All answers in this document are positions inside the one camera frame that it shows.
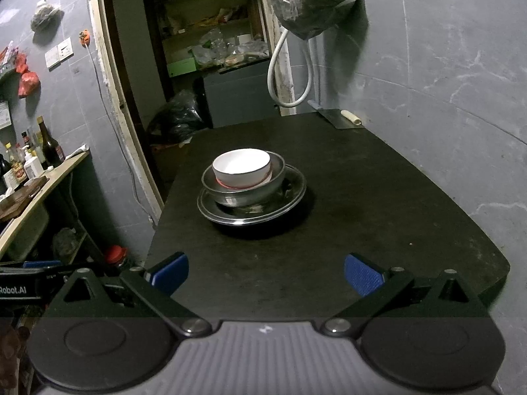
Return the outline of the person's left hand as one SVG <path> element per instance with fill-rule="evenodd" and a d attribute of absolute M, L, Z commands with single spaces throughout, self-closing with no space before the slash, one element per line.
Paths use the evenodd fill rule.
<path fill-rule="evenodd" d="M 7 321 L 1 321 L 1 394 L 18 393 L 19 356 L 29 336 L 28 327 L 14 329 Z"/>

